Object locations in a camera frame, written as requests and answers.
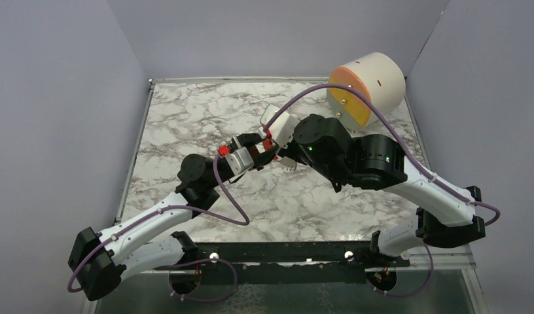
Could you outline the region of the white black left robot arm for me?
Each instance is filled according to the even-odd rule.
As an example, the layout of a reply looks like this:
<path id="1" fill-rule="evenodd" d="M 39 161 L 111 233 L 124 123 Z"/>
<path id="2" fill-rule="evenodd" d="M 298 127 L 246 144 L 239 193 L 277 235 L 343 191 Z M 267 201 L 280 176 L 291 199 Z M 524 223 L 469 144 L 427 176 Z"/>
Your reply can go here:
<path id="1" fill-rule="evenodd" d="M 124 223 L 98 232 L 88 227 L 77 234 L 67 261 L 72 271 L 67 291 L 83 292 L 95 301 L 143 271 L 197 264 L 196 247 L 185 232 L 175 232 L 159 242 L 154 239 L 199 215 L 249 225 L 249 216 L 225 184 L 251 169 L 262 169 L 286 146 L 270 131 L 245 133 L 221 146 L 212 158 L 185 156 L 177 174 L 180 184 L 164 199 Z"/>

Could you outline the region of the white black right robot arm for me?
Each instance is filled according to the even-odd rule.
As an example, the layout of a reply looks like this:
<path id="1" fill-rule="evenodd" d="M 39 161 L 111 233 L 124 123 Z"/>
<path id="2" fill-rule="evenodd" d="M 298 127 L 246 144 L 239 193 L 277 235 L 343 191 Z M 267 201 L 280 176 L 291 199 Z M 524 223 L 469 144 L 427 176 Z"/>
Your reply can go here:
<path id="1" fill-rule="evenodd" d="M 335 192 L 345 185 L 383 190 L 418 206 L 406 222 L 372 234 L 368 260 L 383 266 L 393 257 L 422 245 L 455 248 L 486 235 L 476 216 L 475 186 L 459 188 L 424 176 L 405 150 L 386 135 L 352 137 L 336 118 L 311 114 L 303 120 L 284 113 L 269 128 L 279 155 L 309 166 L 331 182 Z"/>

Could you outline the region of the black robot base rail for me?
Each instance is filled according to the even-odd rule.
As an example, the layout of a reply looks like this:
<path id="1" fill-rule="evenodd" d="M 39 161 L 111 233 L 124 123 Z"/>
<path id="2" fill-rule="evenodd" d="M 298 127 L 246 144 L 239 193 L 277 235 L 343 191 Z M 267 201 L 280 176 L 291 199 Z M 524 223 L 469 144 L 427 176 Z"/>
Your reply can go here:
<path id="1" fill-rule="evenodd" d="M 401 257 L 376 255 L 369 241 L 201 242 L 191 260 L 199 266 L 161 266 L 171 278 L 199 279 L 203 285 L 358 283 L 367 274 L 407 268 Z"/>

